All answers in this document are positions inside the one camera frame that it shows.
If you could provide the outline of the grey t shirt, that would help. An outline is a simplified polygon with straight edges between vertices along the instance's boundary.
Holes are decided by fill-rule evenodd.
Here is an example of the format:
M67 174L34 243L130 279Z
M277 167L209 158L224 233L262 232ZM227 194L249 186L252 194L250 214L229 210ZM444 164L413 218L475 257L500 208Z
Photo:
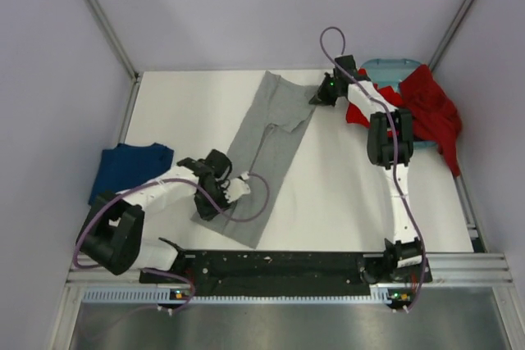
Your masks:
M251 194L228 210L232 220L217 215L210 221L195 213L191 220L209 230L256 248L276 204L278 193L315 107L308 103L317 88L299 85L266 72L229 149L233 176L244 171L262 176L249 180Z

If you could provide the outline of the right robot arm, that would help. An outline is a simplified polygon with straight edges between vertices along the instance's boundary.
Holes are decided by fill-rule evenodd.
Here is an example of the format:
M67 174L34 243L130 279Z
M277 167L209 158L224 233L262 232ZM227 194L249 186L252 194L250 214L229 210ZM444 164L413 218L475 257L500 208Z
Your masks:
M368 77L358 73L353 56L339 56L333 64L309 103L333 107L339 98L346 98L368 117L367 157L386 180L393 217L382 268L389 279L400 281L423 259L421 231L414 224L408 196L413 117L409 110L389 103Z

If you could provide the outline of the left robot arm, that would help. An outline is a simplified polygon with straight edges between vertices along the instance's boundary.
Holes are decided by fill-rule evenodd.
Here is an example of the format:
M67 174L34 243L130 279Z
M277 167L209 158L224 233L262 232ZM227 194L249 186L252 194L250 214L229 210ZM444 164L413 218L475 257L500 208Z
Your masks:
M145 221L189 197L194 199L198 217L210 221L234 201L228 192L232 169L226 154L213 149L204 159L184 158L135 188L100 193L77 237L73 265L80 269L101 266L114 275L147 268L168 281L180 280L185 260L169 241L146 239Z

